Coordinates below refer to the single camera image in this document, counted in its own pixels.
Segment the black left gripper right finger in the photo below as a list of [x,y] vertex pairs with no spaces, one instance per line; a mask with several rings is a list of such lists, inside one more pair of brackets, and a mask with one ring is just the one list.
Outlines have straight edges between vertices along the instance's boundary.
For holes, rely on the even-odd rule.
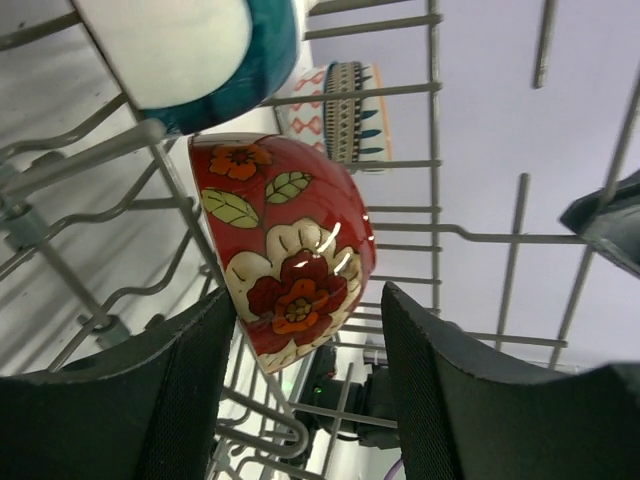
[[635,479],[639,367],[564,374],[496,351],[393,283],[383,333],[410,479]]

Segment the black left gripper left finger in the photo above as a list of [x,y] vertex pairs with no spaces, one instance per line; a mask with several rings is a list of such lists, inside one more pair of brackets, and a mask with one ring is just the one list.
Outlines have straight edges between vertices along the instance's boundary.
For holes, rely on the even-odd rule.
[[204,478],[235,320],[219,288],[58,371],[2,378],[2,478]]

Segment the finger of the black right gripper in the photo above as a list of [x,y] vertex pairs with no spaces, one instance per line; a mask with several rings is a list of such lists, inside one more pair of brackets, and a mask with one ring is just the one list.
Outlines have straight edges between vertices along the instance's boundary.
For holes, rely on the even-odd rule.
[[601,190],[585,195],[559,221],[601,256],[639,277],[639,171],[616,184],[612,201],[599,207]]

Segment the red floral bowl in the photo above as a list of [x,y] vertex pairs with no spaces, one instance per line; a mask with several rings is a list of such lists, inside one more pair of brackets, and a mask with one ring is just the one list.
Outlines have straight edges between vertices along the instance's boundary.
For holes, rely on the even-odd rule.
[[375,236],[351,175],[302,142],[194,135],[188,155],[241,328],[266,373],[319,348],[357,309]]

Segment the black gold patterned bowl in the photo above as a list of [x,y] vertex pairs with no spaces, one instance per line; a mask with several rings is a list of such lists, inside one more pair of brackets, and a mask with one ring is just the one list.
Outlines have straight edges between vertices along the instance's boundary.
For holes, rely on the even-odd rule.
[[[358,61],[333,62],[328,68],[326,94],[360,91],[363,66]],[[324,143],[327,155],[338,163],[352,163],[358,156],[361,98],[327,100],[324,103]]]

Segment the red diamond pattern bowl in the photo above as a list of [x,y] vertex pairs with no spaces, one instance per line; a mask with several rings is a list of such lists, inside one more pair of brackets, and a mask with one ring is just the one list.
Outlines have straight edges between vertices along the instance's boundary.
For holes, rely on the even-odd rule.
[[[325,93],[328,65],[293,74],[278,92],[278,97],[307,97]],[[282,105],[277,108],[285,137],[307,144],[326,154],[324,136],[324,102]]]

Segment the white bowl teal stripes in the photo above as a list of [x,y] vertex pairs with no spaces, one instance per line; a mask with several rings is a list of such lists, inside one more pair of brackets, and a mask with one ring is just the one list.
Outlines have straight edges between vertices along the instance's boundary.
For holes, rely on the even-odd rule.
[[392,142],[384,96],[361,99],[359,126],[356,128],[357,161],[387,162],[392,160]]

